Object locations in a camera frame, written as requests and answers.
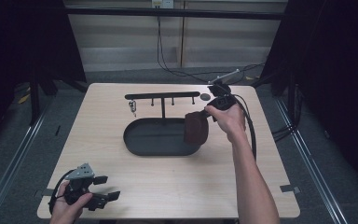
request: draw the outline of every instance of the wooden table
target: wooden table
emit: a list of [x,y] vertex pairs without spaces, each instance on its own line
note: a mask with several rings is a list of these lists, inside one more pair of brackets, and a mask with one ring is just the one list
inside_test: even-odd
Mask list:
[[[231,90],[249,106],[255,126],[257,164],[280,217],[297,217],[300,212],[294,193],[283,193],[280,188],[290,183],[255,89],[233,86]],[[91,192],[121,190],[121,194],[104,209],[85,209],[83,218],[238,217],[231,144],[212,118],[207,142],[190,156],[139,157],[126,149],[126,127],[136,119],[160,118],[161,107],[159,99],[154,100],[155,106],[151,106],[151,100],[137,100],[135,118],[124,95],[173,91],[210,93],[206,85],[90,85],[48,188],[53,189],[67,171],[88,162],[96,175],[109,176],[106,184],[91,185]],[[184,118],[186,113],[201,111],[208,102],[197,97],[194,105],[191,98],[174,99],[174,105],[171,100],[166,103],[167,118]],[[41,218],[50,218],[48,200],[45,196],[38,208]]]

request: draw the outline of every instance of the black rod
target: black rod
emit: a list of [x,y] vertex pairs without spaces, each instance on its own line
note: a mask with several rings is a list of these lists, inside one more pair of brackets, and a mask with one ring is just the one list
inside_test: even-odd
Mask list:
[[124,97],[126,98],[126,100],[141,100],[141,99],[153,99],[153,98],[180,98],[180,97],[196,97],[196,96],[200,96],[199,91],[127,94]]
[[286,15],[280,12],[218,11],[170,8],[124,8],[124,7],[14,7],[31,13],[62,13],[77,15],[117,15],[117,16],[159,16],[159,17],[193,17],[226,18],[248,20],[280,21],[285,17],[303,17],[304,15]]
[[161,98],[161,116],[165,119],[165,98]]

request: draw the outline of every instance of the human hand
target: human hand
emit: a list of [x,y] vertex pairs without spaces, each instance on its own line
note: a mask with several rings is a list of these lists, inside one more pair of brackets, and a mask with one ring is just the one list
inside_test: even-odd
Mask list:
[[[58,195],[61,196],[65,193],[65,188],[69,182],[63,182],[58,190]],[[69,205],[63,197],[56,200],[54,204],[53,213],[51,216],[50,224],[72,224],[80,217],[83,212],[83,206],[92,198],[92,193],[82,195],[77,202]]]
[[245,133],[245,119],[238,104],[228,110],[218,110],[212,105],[205,106],[205,111],[217,119],[219,127],[227,134],[228,141],[232,142],[236,134]]

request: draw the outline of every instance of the cable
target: cable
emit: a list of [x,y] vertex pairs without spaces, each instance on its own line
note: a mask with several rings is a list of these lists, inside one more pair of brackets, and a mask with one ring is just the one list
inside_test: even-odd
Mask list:
[[[158,44],[157,44],[157,60],[158,60],[158,65],[159,67],[161,67],[164,71],[177,76],[177,77],[193,77],[196,80],[199,80],[201,82],[205,82],[208,83],[208,80],[204,80],[202,78],[196,77],[196,76],[200,76],[200,75],[209,75],[209,74],[226,74],[229,73],[230,71],[221,71],[221,72],[202,72],[202,73],[193,73],[193,74],[189,74],[186,72],[182,72],[182,71],[174,71],[170,68],[168,68],[166,62],[165,62],[165,58],[164,58],[164,53],[163,53],[163,47],[162,47],[162,37],[161,37],[161,19],[160,17],[158,17]],[[229,85],[234,85],[239,83],[240,81],[243,80],[244,76],[245,76],[245,71],[257,68],[258,66],[264,66],[265,63],[258,63],[258,64],[249,64],[244,66],[240,72],[242,72],[242,76],[239,80],[229,84]]]
[[252,141],[252,152],[254,154],[254,157],[256,159],[256,142],[255,142],[255,127],[253,125],[253,122],[252,122],[252,119],[251,119],[251,116],[250,116],[250,113],[249,113],[249,109],[248,109],[248,105],[246,104],[245,100],[240,97],[243,101],[244,101],[244,104],[245,106],[243,106],[243,104],[237,99],[236,96],[239,96],[239,95],[233,95],[231,94],[231,92],[229,92],[228,90],[226,90],[225,88],[221,87],[220,85],[216,85],[216,84],[213,84],[214,86],[220,88],[221,90],[223,90],[227,95],[229,95],[232,99],[235,100],[235,102],[240,106],[240,108],[242,109],[243,111],[243,115],[246,117],[246,120],[247,120],[247,123],[248,123],[248,126],[249,126],[249,132],[251,134],[251,141]]
[[283,138],[291,134],[293,131],[295,131],[298,127],[298,124],[300,122],[301,118],[301,109],[302,109],[302,103],[303,103],[304,96],[301,94],[301,92],[296,88],[296,113],[293,122],[291,125],[282,127],[277,131],[272,132],[272,135],[274,136],[274,141],[277,143],[281,141]]
[[54,190],[51,194],[50,202],[48,203],[48,210],[50,211],[51,214],[53,214],[53,208],[54,208],[55,202],[57,201],[58,198],[61,198],[63,196],[63,195],[60,195],[60,196],[56,197],[56,194],[57,194],[58,188],[60,187],[61,182],[67,175],[71,174],[73,171],[74,170],[70,170],[66,174],[64,174],[58,181],[56,187],[54,188]]

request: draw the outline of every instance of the white wall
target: white wall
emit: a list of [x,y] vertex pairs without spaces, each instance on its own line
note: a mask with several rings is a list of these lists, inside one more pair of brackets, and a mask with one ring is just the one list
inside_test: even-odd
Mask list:
[[[151,0],[66,0],[65,4],[151,7]],[[174,1],[175,8],[205,10],[283,12],[285,6],[284,0]],[[156,17],[70,15],[69,18],[87,72],[158,67]],[[164,59],[169,67],[262,63],[278,26],[279,21],[161,18]]]

